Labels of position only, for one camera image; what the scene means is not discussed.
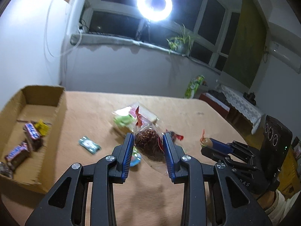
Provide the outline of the person's right hand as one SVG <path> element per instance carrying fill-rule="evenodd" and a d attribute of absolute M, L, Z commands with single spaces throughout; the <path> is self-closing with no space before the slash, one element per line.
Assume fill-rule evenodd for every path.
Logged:
<path fill-rule="evenodd" d="M 274 203 L 276 198 L 275 191 L 267 191 L 263 195 L 260 195 L 256 200 L 263 210 L 269 209 Z"/>

